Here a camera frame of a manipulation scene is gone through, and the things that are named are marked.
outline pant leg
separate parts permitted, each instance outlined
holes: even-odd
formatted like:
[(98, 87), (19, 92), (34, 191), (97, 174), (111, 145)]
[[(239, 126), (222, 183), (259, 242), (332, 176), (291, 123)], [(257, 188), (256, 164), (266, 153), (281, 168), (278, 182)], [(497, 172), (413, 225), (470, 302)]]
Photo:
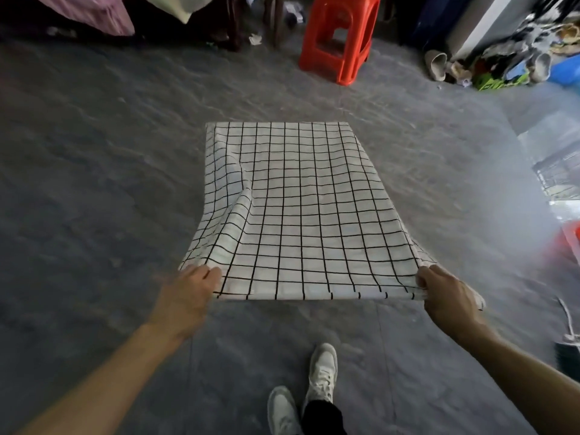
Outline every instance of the pant leg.
[(329, 401), (313, 400), (306, 405), (302, 417), (304, 435), (346, 435), (342, 413)]

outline red plastic stool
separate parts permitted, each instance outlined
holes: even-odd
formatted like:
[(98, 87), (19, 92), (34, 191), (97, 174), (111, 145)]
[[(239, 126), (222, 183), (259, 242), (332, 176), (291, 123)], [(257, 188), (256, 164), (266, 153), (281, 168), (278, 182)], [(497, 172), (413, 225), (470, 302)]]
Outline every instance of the red plastic stool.
[[(371, 51), (371, 35), (381, 0), (314, 0), (306, 26), (300, 68), (331, 69), (337, 84), (350, 85)], [(348, 29), (341, 56), (323, 50), (336, 29)]]

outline marble-patterned floor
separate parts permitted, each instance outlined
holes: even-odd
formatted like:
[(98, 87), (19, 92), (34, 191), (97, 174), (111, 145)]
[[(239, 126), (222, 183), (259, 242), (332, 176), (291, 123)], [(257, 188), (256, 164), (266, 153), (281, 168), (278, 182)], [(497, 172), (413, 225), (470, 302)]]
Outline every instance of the marble-patterned floor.
[[(438, 85), (380, 32), (351, 87), (301, 72), (298, 34), (238, 54), (0, 44), (0, 434), (146, 318), (201, 215), (208, 121), (349, 122), (411, 234), (504, 336), (554, 363), (552, 297), (580, 318), (580, 274), (547, 256), (557, 225), (511, 122), (526, 87)], [(534, 95), (565, 94), (547, 87)], [(120, 433), (266, 434), (271, 388), (301, 402), (321, 341), (350, 433), (533, 433), (420, 303), (386, 301), (214, 302)]]

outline white cloth with black grid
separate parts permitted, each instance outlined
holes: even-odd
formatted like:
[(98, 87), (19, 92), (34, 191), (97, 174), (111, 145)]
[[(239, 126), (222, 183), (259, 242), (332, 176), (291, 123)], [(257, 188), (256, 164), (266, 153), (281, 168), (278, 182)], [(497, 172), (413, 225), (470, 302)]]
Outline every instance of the white cloth with black grid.
[(424, 299), (409, 236), (347, 123), (207, 125), (205, 205), (182, 267), (221, 299)]

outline person's left hand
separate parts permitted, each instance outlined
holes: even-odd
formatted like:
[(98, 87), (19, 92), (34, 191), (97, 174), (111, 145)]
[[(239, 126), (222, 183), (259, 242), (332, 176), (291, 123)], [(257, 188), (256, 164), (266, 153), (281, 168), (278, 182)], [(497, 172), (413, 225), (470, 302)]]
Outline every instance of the person's left hand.
[(220, 279), (218, 267), (186, 267), (171, 283), (161, 287), (147, 323), (161, 335), (182, 343), (203, 324)]

